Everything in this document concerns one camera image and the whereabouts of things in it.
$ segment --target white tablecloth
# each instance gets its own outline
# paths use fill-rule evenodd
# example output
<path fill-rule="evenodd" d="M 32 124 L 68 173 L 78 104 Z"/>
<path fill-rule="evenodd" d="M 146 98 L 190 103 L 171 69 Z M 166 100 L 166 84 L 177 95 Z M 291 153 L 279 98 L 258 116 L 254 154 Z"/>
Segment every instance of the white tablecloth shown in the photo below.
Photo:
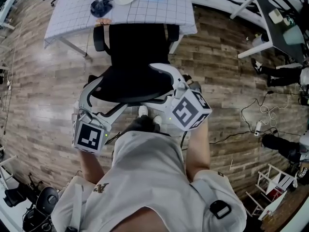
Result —
<path fill-rule="evenodd" d="M 90 13 L 94 0 L 59 0 L 50 19 L 44 45 L 66 34 L 94 28 L 97 18 Z M 191 0 L 134 0 L 128 5 L 117 5 L 103 18 L 120 23 L 164 23 L 180 25 L 181 34 L 197 32 Z"/>

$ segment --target black equipment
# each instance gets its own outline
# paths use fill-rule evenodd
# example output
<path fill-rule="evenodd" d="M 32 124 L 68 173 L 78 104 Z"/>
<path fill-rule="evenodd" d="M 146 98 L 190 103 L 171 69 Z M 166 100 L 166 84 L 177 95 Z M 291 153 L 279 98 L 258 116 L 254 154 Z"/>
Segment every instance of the black equipment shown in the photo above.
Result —
<path fill-rule="evenodd" d="M 14 207 L 25 201 L 27 198 L 32 204 L 36 203 L 38 195 L 40 194 L 38 187 L 42 184 L 42 181 L 40 181 L 38 185 L 35 185 L 31 179 L 31 173 L 29 173 L 28 177 L 30 179 L 30 186 L 19 183 L 17 188 L 4 191 L 6 197 L 3 199 L 9 207 Z"/>
<path fill-rule="evenodd" d="M 58 193 L 52 187 L 46 187 L 40 193 L 35 207 L 30 209 L 23 219 L 25 232 L 49 232 L 52 229 L 51 213 L 58 202 Z"/>

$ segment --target white t-shirt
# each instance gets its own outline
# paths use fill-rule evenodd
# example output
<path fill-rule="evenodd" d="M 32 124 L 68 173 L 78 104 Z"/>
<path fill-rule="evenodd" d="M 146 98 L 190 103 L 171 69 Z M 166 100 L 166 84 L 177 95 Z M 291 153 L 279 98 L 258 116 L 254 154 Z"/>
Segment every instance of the white t-shirt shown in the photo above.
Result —
<path fill-rule="evenodd" d="M 190 185 L 180 147 L 168 136 L 129 131 L 115 143 L 112 168 L 98 182 L 74 177 L 52 213 L 57 232 L 64 232 L 72 217 L 74 184 L 83 186 L 80 231 L 109 232 L 143 207 L 154 210 L 170 232 L 242 232 L 246 212 L 225 176 L 203 170 L 194 182 L 207 183 L 207 191 Z M 203 197 L 215 195 L 231 207 L 217 219 Z"/>

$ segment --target black buckle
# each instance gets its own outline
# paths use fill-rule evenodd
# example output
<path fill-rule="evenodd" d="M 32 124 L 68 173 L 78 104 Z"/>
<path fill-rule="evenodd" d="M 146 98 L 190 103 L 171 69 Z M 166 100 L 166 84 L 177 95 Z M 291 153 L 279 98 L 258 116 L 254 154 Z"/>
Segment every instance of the black buckle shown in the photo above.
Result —
<path fill-rule="evenodd" d="M 65 230 L 65 232 L 78 232 L 76 228 L 68 226 Z"/>
<path fill-rule="evenodd" d="M 224 218 L 232 211 L 231 207 L 222 200 L 217 200 L 213 202 L 209 209 L 218 219 Z"/>

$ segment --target white desk leg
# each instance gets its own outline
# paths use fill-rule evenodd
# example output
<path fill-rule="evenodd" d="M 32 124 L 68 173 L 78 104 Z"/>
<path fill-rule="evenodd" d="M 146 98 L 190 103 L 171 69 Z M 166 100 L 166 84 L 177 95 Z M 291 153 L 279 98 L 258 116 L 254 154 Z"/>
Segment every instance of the white desk leg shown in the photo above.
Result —
<path fill-rule="evenodd" d="M 260 44 L 260 45 L 254 47 L 254 48 L 251 48 L 251 49 L 249 49 L 245 52 L 238 54 L 238 58 L 244 58 L 244 57 L 250 56 L 254 53 L 261 52 L 261 51 L 264 51 L 268 48 L 271 48 L 272 46 L 273 45 L 272 45 L 271 41 L 265 42 L 263 44 Z"/>
<path fill-rule="evenodd" d="M 83 57 L 87 56 L 86 52 L 84 52 L 82 49 L 78 48 L 76 45 L 72 44 L 70 41 L 66 40 L 65 38 L 60 37 L 59 40 L 63 44 L 66 44 L 71 50 L 77 52 L 78 54 L 82 55 Z"/>
<path fill-rule="evenodd" d="M 177 46 L 179 45 L 180 41 L 182 40 L 182 38 L 183 38 L 183 35 L 180 34 L 178 41 L 174 41 L 172 44 L 170 44 L 169 54 L 173 54 L 175 52 L 175 50 L 176 50 Z"/>
<path fill-rule="evenodd" d="M 1 184 L 4 186 L 6 190 L 8 190 L 9 187 L 8 187 L 8 184 L 6 183 L 6 179 L 4 177 L 1 167 L 0 167 L 0 176 L 1 176 L 1 180 L 0 180 Z"/>
<path fill-rule="evenodd" d="M 2 44 L 0 44 L 0 48 L 4 48 L 4 49 L 6 49 L 6 50 L 8 50 L 8 51 L 11 51 L 11 50 L 12 50 L 10 47 L 8 47 L 8 46 L 6 46 L 6 45 L 2 45 Z"/>
<path fill-rule="evenodd" d="M 9 28 L 9 29 L 12 29 L 12 30 L 15 29 L 15 27 L 13 27 L 13 26 L 11 26 L 10 24 L 7 24 L 7 23 L 2 23 L 2 26 Z"/>
<path fill-rule="evenodd" d="M 244 10 L 252 2 L 253 0 L 245 0 L 245 2 L 235 12 L 233 12 L 233 14 L 231 14 L 230 18 L 234 19 L 242 10 Z"/>

